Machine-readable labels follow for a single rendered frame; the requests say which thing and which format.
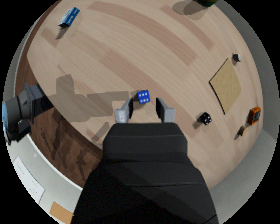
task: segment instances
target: cardboard piece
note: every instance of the cardboard piece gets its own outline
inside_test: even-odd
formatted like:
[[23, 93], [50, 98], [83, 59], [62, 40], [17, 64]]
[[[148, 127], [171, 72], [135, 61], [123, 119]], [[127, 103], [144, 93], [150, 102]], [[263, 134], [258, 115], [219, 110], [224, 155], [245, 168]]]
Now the cardboard piece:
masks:
[[224, 114], [227, 114], [241, 93], [238, 77], [229, 59], [225, 61], [209, 83], [222, 106]]
[[73, 217], [73, 213], [61, 207], [55, 201], [52, 204], [50, 214], [66, 224], [70, 224]]

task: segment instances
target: paper sheet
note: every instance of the paper sheet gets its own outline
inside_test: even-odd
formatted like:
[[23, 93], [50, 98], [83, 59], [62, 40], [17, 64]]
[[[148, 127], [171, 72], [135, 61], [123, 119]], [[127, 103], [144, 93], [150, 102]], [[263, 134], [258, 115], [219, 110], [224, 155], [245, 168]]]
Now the paper sheet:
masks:
[[17, 157], [14, 162], [14, 169], [31, 197], [39, 204], [39, 201], [45, 191], [45, 189], [38, 183], [38, 181], [32, 176], [32, 174], [24, 166], [23, 162]]

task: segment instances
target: grey floor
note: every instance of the grey floor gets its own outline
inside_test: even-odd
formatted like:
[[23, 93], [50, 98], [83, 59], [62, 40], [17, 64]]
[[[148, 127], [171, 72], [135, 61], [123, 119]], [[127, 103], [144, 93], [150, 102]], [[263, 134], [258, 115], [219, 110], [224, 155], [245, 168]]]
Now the grey floor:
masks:
[[[262, 182], [262, 179], [272, 160], [279, 134], [280, 99], [277, 80], [270, 58], [253, 28], [225, 1], [220, 0], [216, 5], [228, 16], [246, 41], [259, 72], [264, 99], [264, 125], [257, 141], [236, 169], [210, 190], [219, 222], [225, 223], [248, 201], [260, 183], [262, 183], [262, 186], [267, 186], [266, 182]], [[5, 82], [3, 101], [14, 97], [14, 81], [18, 59], [26, 38], [34, 25], [26, 33], [14, 54]], [[36, 211], [36, 214], [38, 214], [39, 210], [36, 210], [36, 203], [32, 201], [33, 199], [20, 183], [13, 170], [12, 162], [19, 156], [32, 175], [46, 189], [39, 206], [49, 214], [53, 201], [56, 201], [70, 212], [74, 212], [82, 189], [57, 171], [44, 158], [29, 136], [23, 138], [19, 143], [12, 142], [11, 146], [6, 146], [10, 156], [10, 163], [8, 162], [10, 165], [7, 165], [6, 170], [9, 172], [4, 172], [3, 179], [6, 178], [7, 184], [12, 183], [12, 186], [9, 184], [10, 186], [7, 185], [6, 187], [6, 194], [9, 195], [4, 200], [7, 204], [7, 211], [13, 209], [14, 211], [22, 210], [26, 212], [26, 216], [22, 217], [21, 220], [29, 220], [30, 223], [41, 223], [47, 217], [42, 213], [41, 220], [38, 220], [38, 218], [32, 220], [32, 213]], [[6, 155], [3, 156], [3, 161], [8, 161]], [[34, 207], [27, 207], [30, 202], [34, 203]], [[53, 219], [58, 223], [62, 223], [55, 218]]]

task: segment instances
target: brown mat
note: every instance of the brown mat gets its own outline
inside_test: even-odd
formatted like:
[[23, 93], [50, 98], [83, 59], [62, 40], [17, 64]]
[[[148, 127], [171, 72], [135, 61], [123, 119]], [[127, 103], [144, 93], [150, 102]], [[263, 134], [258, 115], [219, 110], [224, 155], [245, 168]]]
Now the brown mat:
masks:
[[229, 59], [225, 61], [219, 71], [209, 81], [226, 114], [241, 93], [241, 86]]
[[50, 214], [66, 224], [70, 224], [73, 217], [71, 212], [61, 207], [55, 201], [52, 204]]

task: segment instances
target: wooden tabletop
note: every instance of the wooden tabletop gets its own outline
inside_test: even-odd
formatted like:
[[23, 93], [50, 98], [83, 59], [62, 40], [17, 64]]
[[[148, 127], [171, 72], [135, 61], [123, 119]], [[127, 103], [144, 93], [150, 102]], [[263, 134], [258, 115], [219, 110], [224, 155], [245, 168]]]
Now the wooden tabletop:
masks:
[[[80, 12], [62, 38], [58, 23], [65, 12]], [[227, 114], [209, 81], [227, 58], [241, 93]], [[115, 124], [114, 111], [137, 91], [151, 102], [134, 102], [129, 123], [160, 123], [155, 105], [162, 98], [174, 108], [175, 123], [188, 140], [188, 155], [209, 188], [246, 156], [263, 126], [263, 98], [253, 57], [232, 22], [213, 5], [192, 0], [65, 0], [48, 15], [27, 54], [41, 88], [61, 115], [102, 149]], [[260, 120], [246, 124], [249, 110]], [[212, 122], [196, 120], [207, 112]]]

